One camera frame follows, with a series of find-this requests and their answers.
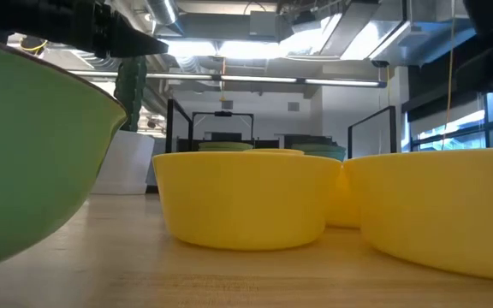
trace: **cactus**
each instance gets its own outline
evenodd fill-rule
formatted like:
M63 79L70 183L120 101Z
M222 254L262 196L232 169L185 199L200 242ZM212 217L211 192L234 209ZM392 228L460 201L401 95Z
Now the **cactus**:
M146 58L137 56L122 59L116 79L114 96L128 112L128 119L121 130L136 132L142 107L142 95L146 85Z

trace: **potted plant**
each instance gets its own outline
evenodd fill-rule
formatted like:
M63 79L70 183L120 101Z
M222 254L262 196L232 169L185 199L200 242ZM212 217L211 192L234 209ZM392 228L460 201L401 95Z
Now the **potted plant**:
M146 84L146 58L122 60L114 96L128 112L128 120L116 133L91 193L143 194L150 168L154 139L140 133L138 120Z

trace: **white planter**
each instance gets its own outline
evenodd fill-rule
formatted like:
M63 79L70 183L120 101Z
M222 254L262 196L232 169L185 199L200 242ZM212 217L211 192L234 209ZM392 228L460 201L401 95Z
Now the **white planter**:
M153 138L117 131L91 193L144 194Z

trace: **desk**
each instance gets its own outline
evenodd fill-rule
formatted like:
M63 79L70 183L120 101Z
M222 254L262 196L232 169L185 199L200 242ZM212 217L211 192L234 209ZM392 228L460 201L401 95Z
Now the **desk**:
M157 195L92 195L62 228L0 264L0 307L492 307L493 281L370 248L357 230L231 252L165 230Z

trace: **fluorescent light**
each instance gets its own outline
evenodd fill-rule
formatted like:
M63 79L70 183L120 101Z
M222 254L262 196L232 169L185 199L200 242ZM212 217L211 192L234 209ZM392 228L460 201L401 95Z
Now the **fluorescent light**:
M231 59L275 59L286 56L278 43L227 41L222 44L219 56Z
M257 81L257 82L276 82L276 83L295 83L295 78L283 77L261 77L261 76L230 76L222 75L224 81Z
M215 56L214 44L203 40L162 39L169 46L171 56Z
M370 21L340 56L341 60L364 60L380 44L376 25Z
M166 80L212 80L212 76L208 74L148 73L146 77Z
M71 74L76 74L83 77L117 77L117 72L99 72L99 71L87 71L87 70L69 70Z
M374 50L368 57L372 60L375 57L379 56L379 54L382 53L386 48L388 48L391 43L393 43L397 38L401 36L407 29L410 28L410 21L406 21L405 23L402 24L402 26L395 31L389 38L383 41L383 43Z
M377 81L361 81L361 80L316 80L306 79L308 85L319 86L380 86Z
M334 32L334 29L338 26L338 22L340 22L340 19L342 18L342 13L336 14L333 16L329 16L321 20L321 28L324 30L322 31L322 34L319 36L318 41L313 44L311 54L315 54L317 52L320 52L323 47L326 45L326 42L329 41L330 35Z

